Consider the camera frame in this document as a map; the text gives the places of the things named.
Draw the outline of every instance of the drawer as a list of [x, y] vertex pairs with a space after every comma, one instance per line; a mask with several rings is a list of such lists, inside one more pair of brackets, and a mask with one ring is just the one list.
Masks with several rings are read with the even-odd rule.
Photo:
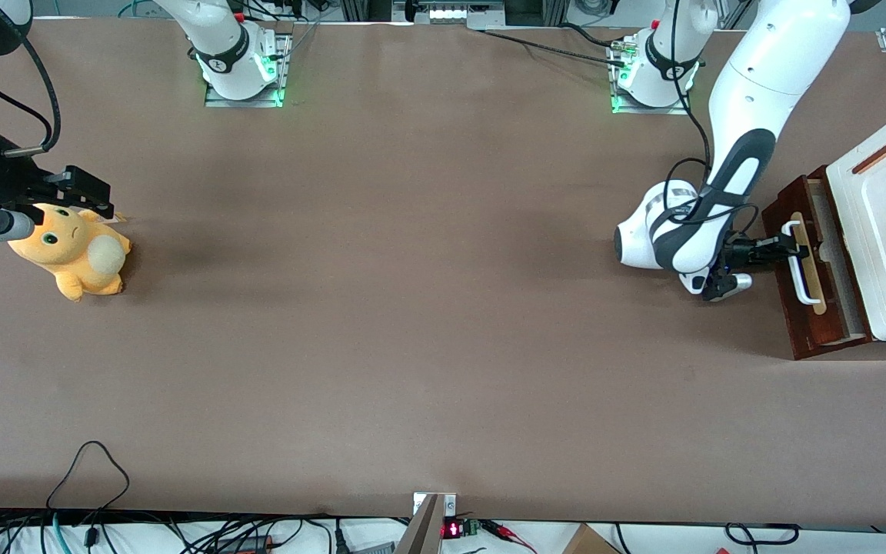
[[799, 302], [787, 263], [774, 266], [795, 360], [871, 342], [850, 256], [836, 223], [825, 167], [784, 187], [762, 212], [762, 218], [767, 236], [781, 232], [785, 223], [801, 221], [794, 234], [799, 242], [808, 244], [810, 252], [799, 268], [806, 293], [819, 299], [818, 305]]

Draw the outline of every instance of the white drawer handle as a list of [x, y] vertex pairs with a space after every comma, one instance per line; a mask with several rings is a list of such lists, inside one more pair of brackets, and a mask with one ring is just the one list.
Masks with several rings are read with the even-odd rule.
[[[801, 221], [791, 220], [781, 226], [781, 232], [785, 235], [792, 236], [791, 228], [801, 224]], [[788, 256], [788, 269], [791, 270], [791, 284], [795, 287], [795, 295], [798, 296], [798, 301], [805, 305], [819, 304], [819, 299], [809, 297], [808, 292], [805, 290], [805, 281], [802, 280], [802, 270], [801, 267], [798, 266], [798, 256]]]

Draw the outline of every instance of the stuffed animal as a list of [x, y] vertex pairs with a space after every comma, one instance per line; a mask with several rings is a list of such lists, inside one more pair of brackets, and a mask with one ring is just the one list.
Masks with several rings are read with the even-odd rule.
[[21, 241], [10, 241], [15, 253], [49, 271], [65, 297], [80, 302], [84, 293], [116, 295], [122, 292], [119, 271], [132, 242], [112, 231], [91, 210], [36, 204], [43, 224]]

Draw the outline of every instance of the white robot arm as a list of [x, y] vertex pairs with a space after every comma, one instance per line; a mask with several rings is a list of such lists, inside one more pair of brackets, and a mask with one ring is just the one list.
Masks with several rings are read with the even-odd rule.
[[[186, 32], [204, 78], [222, 98], [252, 98], [277, 80], [275, 32], [260, 28], [254, 22], [238, 22], [226, 0], [157, 0], [157, 3], [173, 15]], [[32, 160], [33, 155], [47, 152], [56, 144], [60, 110], [49, 76], [27, 39], [31, 24], [31, 0], [0, 0], [0, 55], [24, 46], [38, 66], [53, 108], [52, 123], [36, 115], [46, 129], [45, 139], [38, 146], [20, 148], [0, 135], [0, 241], [23, 239], [32, 234], [34, 225], [42, 223], [43, 217], [34, 205], [36, 202], [88, 208], [106, 218], [114, 213], [108, 199], [108, 183], [73, 165], [53, 175]]]
[[[675, 11], [678, 3], [675, 0]], [[696, 9], [704, 9], [695, 4]], [[761, 2], [753, 25], [711, 93], [714, 158], [706, 185], [700, 192], [683, 180], [651, 187], [634, 214], [615, 231], [620, 262], [674, 271], [693, 294], [714, 285], [708, 283], [711, 267], [735, 214], [748, 204], [778, 133], [832, 55], [849, 21], [850, 7], [844, 1]], [[678, 22], [672, 25], [677, 45], [682, 27]], [[668, 84], [674, 89], [671, 81]], [[736, 282], [721, 283], [720, 291], [704, 297], [723, 299], [750, 286], [748, 275], [729, 277]]]
[[235, 20], [228, 0], [154, 1], [183, 28], [204, 78], [222, 97], [252, 98], [277, 80], [275, 32]]

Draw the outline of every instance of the table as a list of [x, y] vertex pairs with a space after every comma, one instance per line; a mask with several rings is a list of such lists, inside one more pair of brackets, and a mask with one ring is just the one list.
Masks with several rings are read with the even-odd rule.
[[[63, 109], [40, 164], [108, 180], [137, 252], [123, 295], [75, 305], [0, 245], [0, 506], [41, 506], [100, 439], [121, 508], [399, 516], [431, 490], [509, 519], [886, 525], [886, 362], [788, 361], [771, 274], [706, 305], [613, 259], [700, 143], [612, 115], [604, 67], [324, 25], [284, 108], [203, 109], [173, 22], [31, 38]], [[714, 36], [698, 97], [738, 39]], [[46, 109], [21, 52], [0, 86]], [[886, 54], [848, 35], [753, 200], [885, 122]], [[39, 140], [1, 102], [0, 132]], [[57, 502], [118, 485], [93, 452]]]

